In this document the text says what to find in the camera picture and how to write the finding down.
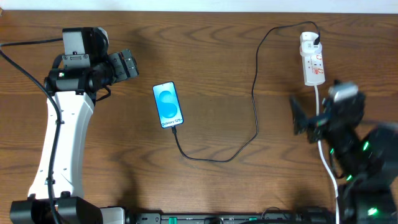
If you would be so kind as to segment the blue Galaxy smartphone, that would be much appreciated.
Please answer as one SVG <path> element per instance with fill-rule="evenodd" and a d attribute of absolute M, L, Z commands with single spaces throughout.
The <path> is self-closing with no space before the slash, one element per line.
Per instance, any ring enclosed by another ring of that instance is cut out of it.
<path fill-rule="evenodd" d="M 157 112 L 162 128 L 183 124 L 184 118 L 174 82 L 166 82 L 152 87 Z"/>

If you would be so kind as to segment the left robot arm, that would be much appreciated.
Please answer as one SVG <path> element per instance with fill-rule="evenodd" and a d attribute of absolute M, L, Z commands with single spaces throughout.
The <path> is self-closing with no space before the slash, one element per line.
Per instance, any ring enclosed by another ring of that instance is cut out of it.
<path fill-rule="evenodd" d="M 84 198 L 82 168 L 85 138 L 97 92 L 135 78 L 139 72 L 130 50 L 108 53 L 100 27 L 65 28 L 64 53 L 44 82 L 47 129 L 38 171 L 25 200 L 11 204 L 13 223 L 134 223 L 124 207 L 99 208 Z"/>

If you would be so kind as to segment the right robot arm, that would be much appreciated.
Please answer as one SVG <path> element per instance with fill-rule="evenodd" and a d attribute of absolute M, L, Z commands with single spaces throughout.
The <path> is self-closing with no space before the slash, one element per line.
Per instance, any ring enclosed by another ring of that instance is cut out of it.
<path fill-rule="evenodd" d="M 397 223 L 391 184 L 397 177 L 397 128 L 380 124 L 363 139 L 355 131 L 364 116 L 366 97 L 359 92 L 341 101 L 324 100 L 324 112 L 308 118 L 290 98 L 294 133 L 310 143 L 324 140 L 346 182 L 338 186 L 341 223 Z"/>

